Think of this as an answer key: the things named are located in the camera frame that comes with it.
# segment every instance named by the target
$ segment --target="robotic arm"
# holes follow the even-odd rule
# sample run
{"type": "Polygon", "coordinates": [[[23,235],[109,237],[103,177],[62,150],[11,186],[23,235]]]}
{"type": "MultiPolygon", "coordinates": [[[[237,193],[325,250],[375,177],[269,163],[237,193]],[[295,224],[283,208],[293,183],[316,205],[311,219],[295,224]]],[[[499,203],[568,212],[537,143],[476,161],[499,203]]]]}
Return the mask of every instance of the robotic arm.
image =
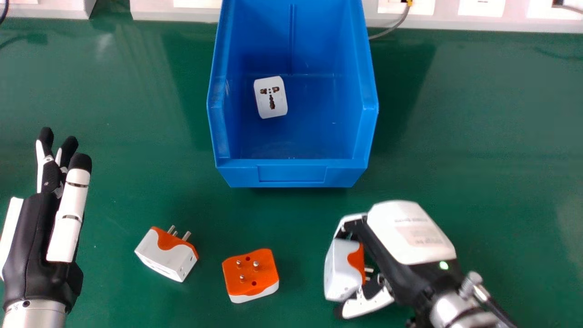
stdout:
{"type": "Polygon", "coordinates": [[[37,193],[12,198],[0,239],[3,328],[62,328],[83,285],[75,262],[87,188],[89,156],[69,137],[53,157],[54,136],[36,141],[37,193]]]}
{"type": "Polygon", "coordinates": [[[324,294],[337,316],[365,315],[393,302],[411,306],[408,328],[515,328],[482,285],[464,277],[447,236],[410,201],[386,201],[340,220],[324,264],[324,294]],[[364,252],[379,269],[365,267],[364,252]]]}

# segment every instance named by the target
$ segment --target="bin floor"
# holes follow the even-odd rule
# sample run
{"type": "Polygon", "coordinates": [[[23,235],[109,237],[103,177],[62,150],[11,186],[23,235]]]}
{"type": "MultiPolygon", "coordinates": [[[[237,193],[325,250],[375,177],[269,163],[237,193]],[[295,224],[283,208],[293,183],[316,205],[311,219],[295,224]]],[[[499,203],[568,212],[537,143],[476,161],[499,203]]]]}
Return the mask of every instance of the bin floor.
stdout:
{"type": "Polygon", "coordinates": [[[339,77],[329,75],[281,75],[286,88],[286,116],[261,119],[253,93],[256,79],[243,77],[240,158],[242,159],[347,159],[346,115],[339,112],[339,77]]]}

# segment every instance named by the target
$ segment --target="gray cable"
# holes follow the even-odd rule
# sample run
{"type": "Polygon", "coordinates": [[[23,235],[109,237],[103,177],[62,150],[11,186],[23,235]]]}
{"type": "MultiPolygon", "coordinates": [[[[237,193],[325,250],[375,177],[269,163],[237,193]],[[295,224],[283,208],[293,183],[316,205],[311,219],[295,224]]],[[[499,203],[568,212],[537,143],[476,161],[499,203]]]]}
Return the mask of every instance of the gray cable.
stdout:
{"type": "Polygon", "coordinates": [[[583,15],[583,9],[579,9],[576,7],[572,7],[572,6],[565,6],[565,5],[553,5],[553,8],[560,8],[560,9],[566,9],[568,11],[572,11],[572,12],[576,12],[576,13],[580,13],[583,15]]]}
{"type": "Polygon", "coordinates": [[[397,27],[399,27],[405,21],[405,19],[407,18],[407,15],[409,14],[409,9],[411,9],[410,6],[405,7],[405,11],[403,12],[403,15],[401,16],[401,19],[399,19],[399,21],[397,22],[397,24],[389,27],[388,29],[382,31],[381,33],[378,33],[378,34],[369,36],[368,39],[369,40],[374,40],[374,39],[377,39],[377,38],[379,38],[381,36],[387,35],[390,32],[396,30],[397,27]]]}

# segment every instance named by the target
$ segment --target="blue storage container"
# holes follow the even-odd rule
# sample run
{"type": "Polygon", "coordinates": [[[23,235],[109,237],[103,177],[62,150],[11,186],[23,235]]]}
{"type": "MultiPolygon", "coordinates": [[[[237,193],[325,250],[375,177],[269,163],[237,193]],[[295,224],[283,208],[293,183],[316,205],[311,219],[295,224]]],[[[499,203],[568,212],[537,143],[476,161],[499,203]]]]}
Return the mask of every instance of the blue storage container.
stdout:
{"type": "Polygon", "coordinates": [[[224,0],[207,99],[231,187],[351,187],[378,116],[361,0],[224,0]],[[253,83],[283,78],[286,116],[262,120],[253,83]]]}

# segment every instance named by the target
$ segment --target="green tabletop surface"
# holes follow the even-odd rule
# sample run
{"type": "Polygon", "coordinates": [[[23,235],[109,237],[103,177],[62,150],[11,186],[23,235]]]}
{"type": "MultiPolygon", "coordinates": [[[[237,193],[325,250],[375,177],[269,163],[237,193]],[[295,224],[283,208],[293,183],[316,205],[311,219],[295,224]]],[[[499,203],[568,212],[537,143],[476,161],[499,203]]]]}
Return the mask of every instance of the green tabletop surface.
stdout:
{"type": "Polygon", "coordinates": [[[338,321],[322,290],[340,217],[391,199],[420,203],[519,326],[583,326],[583,36],[397,30],[371,43],[380,115],[353,188],[231,189],[206,116],[216,25],[127,6],[0,28],[0,216],[35,191],[42,126],[93,158],[68,327],[403,327],[398,305],[338,321]],[[183,284],[134,254],[172,224],[200,254],[183,284]],[[262,247],[278,292],[231,303],[221,262],[262,247]]]}

